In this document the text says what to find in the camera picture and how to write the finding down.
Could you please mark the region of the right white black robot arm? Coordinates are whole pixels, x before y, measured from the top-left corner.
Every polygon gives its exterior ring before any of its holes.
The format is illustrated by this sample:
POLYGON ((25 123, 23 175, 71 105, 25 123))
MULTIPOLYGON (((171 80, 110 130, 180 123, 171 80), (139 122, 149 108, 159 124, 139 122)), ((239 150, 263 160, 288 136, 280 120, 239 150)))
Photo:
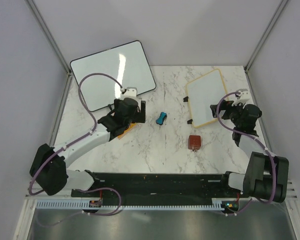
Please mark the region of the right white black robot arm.
POLYGON ((210 106, 212 116, 230 120, 234 124, 232 139, 249 158, 244 174, 227 171, 228 179, 219 184, 225 197, 232 196, 237 189, 243 194, 265 202, 282 203, 286 199, 289 161, 266 149, 255 130, 262 111, 253 104, 234 106, 232 101, 223 100, 210 106))

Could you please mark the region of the small yellow framed whiteboard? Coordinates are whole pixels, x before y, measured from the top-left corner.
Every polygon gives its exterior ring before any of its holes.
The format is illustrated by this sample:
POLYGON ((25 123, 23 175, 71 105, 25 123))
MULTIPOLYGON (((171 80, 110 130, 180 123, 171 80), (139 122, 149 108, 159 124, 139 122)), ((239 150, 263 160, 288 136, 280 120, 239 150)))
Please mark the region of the small yellow framed whiteboard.
POLYGON ((185 85, 190 121, 194 128, 201 128, 217 121, 210 106, 216 105, 228 91, 220 69, 214 69, 185 85))

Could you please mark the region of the blue whiteboard eraser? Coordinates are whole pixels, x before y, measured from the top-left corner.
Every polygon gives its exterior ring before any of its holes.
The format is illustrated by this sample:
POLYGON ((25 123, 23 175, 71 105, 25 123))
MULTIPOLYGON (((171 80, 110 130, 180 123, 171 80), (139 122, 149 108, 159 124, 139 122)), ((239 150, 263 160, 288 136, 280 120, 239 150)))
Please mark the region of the blue whiteboard eraser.
POLYGON ((167 114, 165 112, 161 112, 158 119, 155 121, 156 124, 162 126, 167 119, 167 114))

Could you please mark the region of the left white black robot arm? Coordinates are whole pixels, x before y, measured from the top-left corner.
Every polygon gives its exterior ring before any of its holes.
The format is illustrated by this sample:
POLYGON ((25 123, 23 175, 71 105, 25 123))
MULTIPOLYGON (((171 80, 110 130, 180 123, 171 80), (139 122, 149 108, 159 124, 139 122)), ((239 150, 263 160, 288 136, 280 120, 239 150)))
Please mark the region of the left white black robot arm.
POLYGON ((37 183, 41 192, 49 196, 63 189, 80 190, 89 197, 96 196, 100 185, 88 170, 70 170, 69 166, 77 159, 122 135, 131 124, 146 121, 146 102, 133 98, 115 99, 114 108, 99 120, 83 136, 66 141, 57 146, 41 145, 34 157, 29 174, 32 177, 28 192, 31 196, 33 185, 37 183))

